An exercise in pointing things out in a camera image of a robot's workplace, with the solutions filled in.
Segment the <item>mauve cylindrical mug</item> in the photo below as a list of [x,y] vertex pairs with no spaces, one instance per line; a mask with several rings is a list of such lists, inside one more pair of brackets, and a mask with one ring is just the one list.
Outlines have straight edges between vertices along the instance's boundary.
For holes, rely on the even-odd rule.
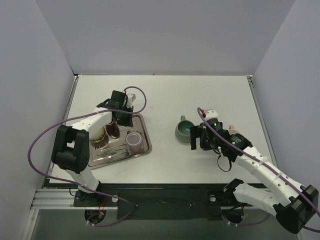
[[138,132],[130,132],[125,138],[125,146],[130,155],[136,155],[144,150],[143,138]]

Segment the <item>teal glazed mug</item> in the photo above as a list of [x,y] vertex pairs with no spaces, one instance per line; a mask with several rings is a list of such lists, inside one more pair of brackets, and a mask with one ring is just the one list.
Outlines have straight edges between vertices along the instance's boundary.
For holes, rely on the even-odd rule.
[[176,139],[183,144],[189,144],[191,142],[191,128],[195,125],[187,120],[184,115],[180,116],[180,122],[175,128]]

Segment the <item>stainless steel tray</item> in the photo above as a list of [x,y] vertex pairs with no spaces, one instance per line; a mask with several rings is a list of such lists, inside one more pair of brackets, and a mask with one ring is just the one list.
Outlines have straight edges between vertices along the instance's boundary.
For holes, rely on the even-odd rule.
[[146,155],[152,151],[144,118],[141,114],[132,117],[133,126],[119,126],[115,130],[118,137],[108,132],[102,136],[100,142],[91,142],[90,160],[88,166],[97,169],[116,164],[128,159]]

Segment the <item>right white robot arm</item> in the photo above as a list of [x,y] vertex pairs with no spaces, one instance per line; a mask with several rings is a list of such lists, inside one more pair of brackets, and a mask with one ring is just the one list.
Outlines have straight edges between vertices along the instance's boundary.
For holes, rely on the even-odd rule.
[[298,234],[316,214],[318,190],[281,172],[242,134],[223,129],[216,118],[209,122],[210,126],[201,123],[190,128],[191,149],[197,148],[196,139],[199,139],[201,149],[226,157],[230,164],[246,169],[266,187],[265,190],[255,188],[235,178],[224,187],[224,201],[230,205],[239,202],[259,208],[276,217],[287,231]]

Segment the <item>small brown mug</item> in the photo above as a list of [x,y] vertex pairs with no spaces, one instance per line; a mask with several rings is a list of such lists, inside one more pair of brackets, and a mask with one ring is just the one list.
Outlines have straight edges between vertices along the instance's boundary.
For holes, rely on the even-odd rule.
[[112,121],[105,126],[107,134],[113,138],[118,139],[120,137],[119,126],[116,121]]

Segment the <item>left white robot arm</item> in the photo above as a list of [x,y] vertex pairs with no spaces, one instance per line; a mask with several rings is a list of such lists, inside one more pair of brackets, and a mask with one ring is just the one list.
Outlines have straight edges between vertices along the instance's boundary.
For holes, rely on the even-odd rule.
[[57,129],[51,161],[79,183],[79,190],[86,193],[85,200],[92,206],[102,202],[103,193],[97,190],[100,182],[89,168],[90,144],[104,141],[106,126],[133,126],[135,99],[132,93],[114,90],[110,98],[95,107],[93,115]]

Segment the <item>pink faceted mug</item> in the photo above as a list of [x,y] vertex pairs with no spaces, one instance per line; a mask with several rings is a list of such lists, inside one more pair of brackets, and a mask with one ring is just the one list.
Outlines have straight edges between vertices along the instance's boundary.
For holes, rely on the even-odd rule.
[[234,134],[238,133],[238,131],[235,129],[235,127],[233,125],[229,126],[228,132],[229,132],[230,135],[234,135]]

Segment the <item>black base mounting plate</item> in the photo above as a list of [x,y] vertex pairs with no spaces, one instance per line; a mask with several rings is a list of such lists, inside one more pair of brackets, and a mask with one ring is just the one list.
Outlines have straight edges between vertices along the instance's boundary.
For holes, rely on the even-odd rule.
[[47,189],[69,189],[73,206],[99,222],[107,209],[116,209],[119,220],[220,220],[223,216],[244,218],[245,203],[224,193],[223,183],[102,183],[99,192],[82,193],[71,183],[49,183]]

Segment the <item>cream beige mug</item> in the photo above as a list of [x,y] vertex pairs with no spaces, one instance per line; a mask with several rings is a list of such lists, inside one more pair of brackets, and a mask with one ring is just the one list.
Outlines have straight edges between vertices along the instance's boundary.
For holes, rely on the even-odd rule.
[[89,141],[90,144],[96,149],[104,148],[109,143],[109,136],[105,127],[103,126],[98,130],[98,132],[93,134]]

